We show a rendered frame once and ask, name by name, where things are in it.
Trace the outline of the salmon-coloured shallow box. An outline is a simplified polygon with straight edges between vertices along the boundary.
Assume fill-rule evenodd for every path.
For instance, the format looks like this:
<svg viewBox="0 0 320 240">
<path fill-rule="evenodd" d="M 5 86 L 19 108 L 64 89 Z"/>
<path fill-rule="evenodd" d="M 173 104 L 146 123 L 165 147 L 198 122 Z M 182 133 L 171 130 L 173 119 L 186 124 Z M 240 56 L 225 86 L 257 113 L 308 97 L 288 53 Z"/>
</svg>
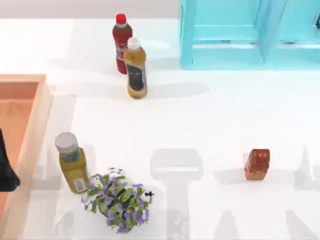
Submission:
<svg viewBox="0 0 320 240">
<path fill-rule="evenodd" d="M 20 179 L 15 191 L 0 192 L 0 240 L 20 239 L 52 99 L 43 74 L 0 74 L 0 141 Z"/>
</svg>

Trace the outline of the yellow bottle with grey cap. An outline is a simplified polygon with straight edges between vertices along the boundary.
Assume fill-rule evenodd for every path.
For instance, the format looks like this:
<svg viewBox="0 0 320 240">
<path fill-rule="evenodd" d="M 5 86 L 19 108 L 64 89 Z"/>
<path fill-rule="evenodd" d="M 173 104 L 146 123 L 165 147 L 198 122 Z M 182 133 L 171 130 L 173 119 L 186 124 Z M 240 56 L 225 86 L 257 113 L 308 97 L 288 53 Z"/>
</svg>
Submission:
<svg viewBox="0 0 320 240">
<path fill-rule="evenodd" d="M 72 132 L 61 132 L 55 138 L 59 164 L 72 193 L 81 194 L 88 190 L 87 160 L 84 150 Z"/>
</svg>

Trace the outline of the light blue rack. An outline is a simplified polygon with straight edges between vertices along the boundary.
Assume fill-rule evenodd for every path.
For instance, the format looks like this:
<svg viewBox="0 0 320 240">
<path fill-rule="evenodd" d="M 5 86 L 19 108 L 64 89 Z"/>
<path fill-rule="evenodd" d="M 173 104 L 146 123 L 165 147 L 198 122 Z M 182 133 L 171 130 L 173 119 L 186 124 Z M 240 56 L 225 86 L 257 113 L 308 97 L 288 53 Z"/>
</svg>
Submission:
<svg viewBox="0 0 320 240">
<path fill-rule="evenodd" d="M 180 67 L 320 70 L 320 0 L 180 0 Z"/>
</svg>

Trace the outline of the potted plant with purple flowers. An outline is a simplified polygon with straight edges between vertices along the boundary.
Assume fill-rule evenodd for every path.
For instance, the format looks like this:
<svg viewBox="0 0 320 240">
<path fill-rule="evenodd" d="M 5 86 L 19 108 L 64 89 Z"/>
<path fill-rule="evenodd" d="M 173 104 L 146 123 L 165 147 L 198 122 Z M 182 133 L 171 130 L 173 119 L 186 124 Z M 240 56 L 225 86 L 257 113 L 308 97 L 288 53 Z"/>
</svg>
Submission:
<svg viewBox="0 0 320 240">
<path fill-rule="evenodd" d="M 143 184 L 130 184 L 123 169 L 110 167 L 106 174 L 89 178 L 81 203 L 85 211 L 101 213 L 107 226 L 118 234 L 126 234 L 149 222 L 153 196 Z"/>
</svg>

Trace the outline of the amber bottle with white cap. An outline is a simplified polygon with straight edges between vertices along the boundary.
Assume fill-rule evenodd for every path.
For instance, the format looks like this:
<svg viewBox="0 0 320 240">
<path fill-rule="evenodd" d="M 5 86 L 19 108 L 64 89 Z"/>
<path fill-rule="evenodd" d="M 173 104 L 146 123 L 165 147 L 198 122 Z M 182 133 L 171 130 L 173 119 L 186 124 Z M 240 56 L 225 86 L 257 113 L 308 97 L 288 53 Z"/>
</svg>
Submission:
<svg viewBox="0 0 320 240">
<path fill-rule="evenodd" d="M 143 99 L 148 93 L 146 53 L 136 37 L 130 37 L 123 60 L 127 70 L 127 92 L 133 99 Z"/>
</svg>

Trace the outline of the red bottle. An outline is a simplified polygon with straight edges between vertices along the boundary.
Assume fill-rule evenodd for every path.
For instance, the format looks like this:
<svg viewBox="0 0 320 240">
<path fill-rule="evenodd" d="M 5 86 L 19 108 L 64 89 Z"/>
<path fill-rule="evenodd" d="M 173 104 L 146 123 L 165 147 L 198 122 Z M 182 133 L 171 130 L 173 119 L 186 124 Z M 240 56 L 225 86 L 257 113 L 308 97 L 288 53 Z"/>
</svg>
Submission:
<svg viewBox="0 0 320 240">
<path fill-rule="evenodd" d="M 117 69 L 120 73 L 126 75 L 127 68 L 123 57 L 124 52 L 127 49 L 128 39 L 133 36 L 133 30 L 127 22 L 127 17 L 124 13 L 118 13 L 115 16 L 115 25 L 112 29 L 112 35 L 115 43 Z"/>
</svg>

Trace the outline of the brown bread loaf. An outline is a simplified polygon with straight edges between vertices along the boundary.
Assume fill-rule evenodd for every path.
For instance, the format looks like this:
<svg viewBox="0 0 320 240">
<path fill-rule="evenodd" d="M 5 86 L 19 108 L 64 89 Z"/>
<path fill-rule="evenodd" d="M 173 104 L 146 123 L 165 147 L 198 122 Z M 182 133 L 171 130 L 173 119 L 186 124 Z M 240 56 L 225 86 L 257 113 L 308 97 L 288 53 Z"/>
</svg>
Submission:
<svg viewBox="0 0 320 240">
<path fill-rule="evenodd" d="M 247 181 L 262 181 L 270 166 L 271 153 L 269 149 L 252 149 L 244 166 Z"/>
</svg>

